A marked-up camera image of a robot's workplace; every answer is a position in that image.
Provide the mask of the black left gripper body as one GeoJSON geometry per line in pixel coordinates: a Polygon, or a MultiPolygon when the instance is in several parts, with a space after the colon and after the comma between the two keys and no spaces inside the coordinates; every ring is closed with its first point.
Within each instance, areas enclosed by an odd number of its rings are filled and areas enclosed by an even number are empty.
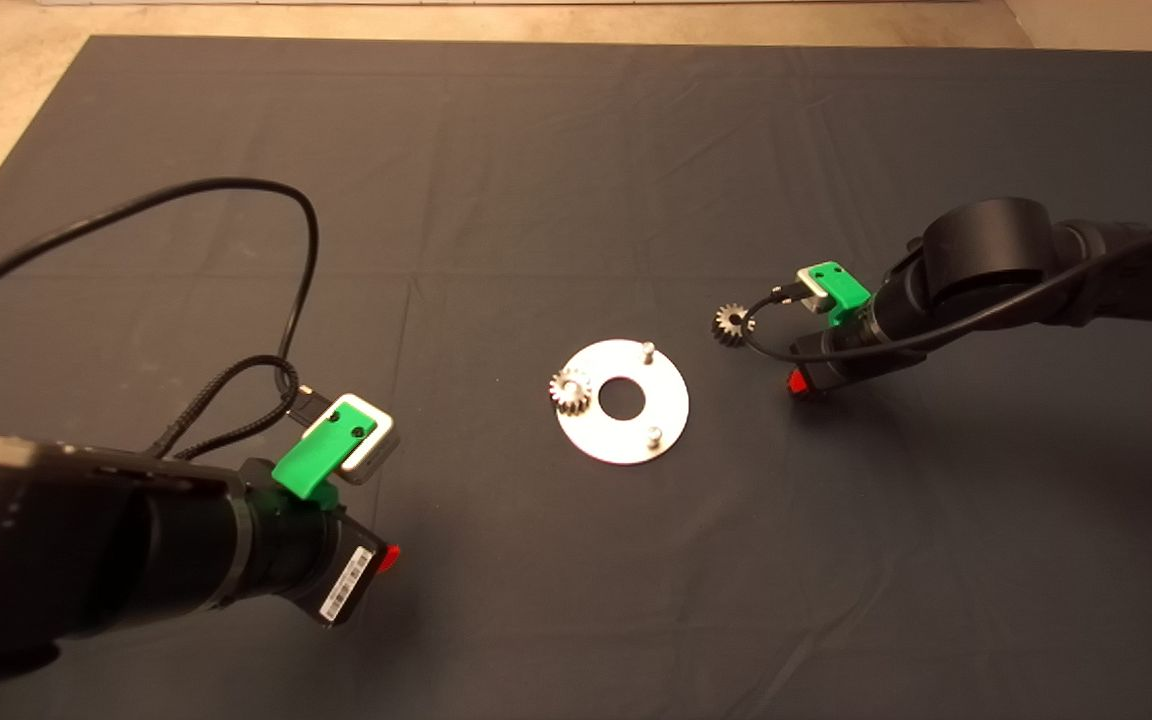
{"type": "Polygon", "coordinates": [[[325,510],[273,478],[273,462],[238,467],[250,516],[250,548],[234,601],[278,596],[320,626],[353,617],[384,564],[384,541],[342,507],[325,510]]]}

